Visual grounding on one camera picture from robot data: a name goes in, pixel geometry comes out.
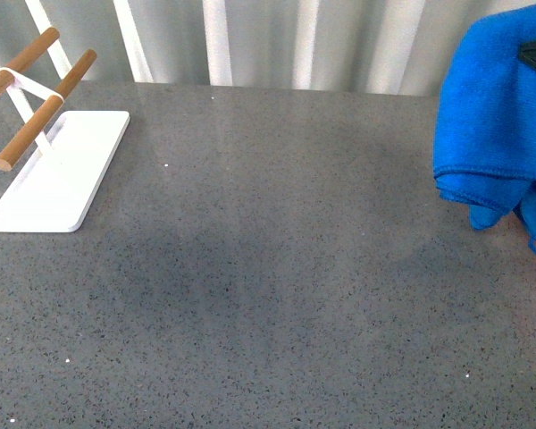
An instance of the wooden rod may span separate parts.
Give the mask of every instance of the wooden rod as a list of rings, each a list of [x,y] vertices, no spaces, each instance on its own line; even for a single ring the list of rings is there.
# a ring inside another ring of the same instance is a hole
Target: wooden rod
[[[81,78],[88,71],[91,64],[96,60],[97,54],[88,49],[80,60],[73,66],[68,74],[63,78],[56,87],[55,92],[66,98]],[[18,162],[21,155],[36,139],[38,134],[51,121],[55,113],[62,107],[63,101],[58,96],[50,96],[39,109],[34,113],[30,120],[16,133],[10,143],[0,152],[0,170],[9,172]]]
[[[66,98],[78,83],[81,78],[91,67],[91,64],[96,60],[97,54],[93,49],[88,49],[80,58],[79,61],[71,68],[68,74],[63,78],[60,84],[55,87],[55,92]]]
[[[54,27],[44,31],[36,40],[27,45],[6,67],[15,72],[25,72],[58,38],[60,32]],[[6,70],[0,71],[0,94],[14,83],[14,77]]]

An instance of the blue microfiber towel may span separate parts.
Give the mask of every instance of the blue microfiber towel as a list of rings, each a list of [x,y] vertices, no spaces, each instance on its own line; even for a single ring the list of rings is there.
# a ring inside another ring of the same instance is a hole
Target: blue microfiber towel
[[[536,5],[475,22],[440,93],[433,173],[440,196],[467,204],[476,230],[515,213],[536,240],[536,71],[517,59],[536,40]]]

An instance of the white curtain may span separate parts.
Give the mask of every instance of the white curtain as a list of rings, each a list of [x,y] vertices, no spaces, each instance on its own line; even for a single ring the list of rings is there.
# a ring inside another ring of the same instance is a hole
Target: white curtain
[[[0,0],[0,64],[50,25],[28,75],[435,95],[474,20],[536,0]]]

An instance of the gray countertop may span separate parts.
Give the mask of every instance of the gray countertop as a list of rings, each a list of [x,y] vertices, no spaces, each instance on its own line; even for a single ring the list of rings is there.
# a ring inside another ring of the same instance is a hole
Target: gray countertop
[[[536,427],[536,256],[438,199],[436,99],[64,108],[130,126],[78,231],[0,233],[0,427]],[[2,97],[0,149],[20,125]]]

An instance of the white strap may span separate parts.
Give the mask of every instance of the white strap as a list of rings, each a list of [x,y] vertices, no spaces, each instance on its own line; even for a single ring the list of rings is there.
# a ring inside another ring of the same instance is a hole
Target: white strap
[[[31,94],[34,94],[37,97],[42,98],[43,100],[48,99],[50,96],[56,96],[56,97],[61,98],[62,102],[65,101],[61,94],[58,94],[52,89],[45,87],[41,83],[37,83],[36,81],[30,78],[27,78],[23,74],[19,74],[15,70],[12,70],[8,67],[1,67],[0,71],[1,70],[6,70],[7,72],[12,74],[12,76],[16,79],[16,82],[15,82],[16,86],[28,91]]]

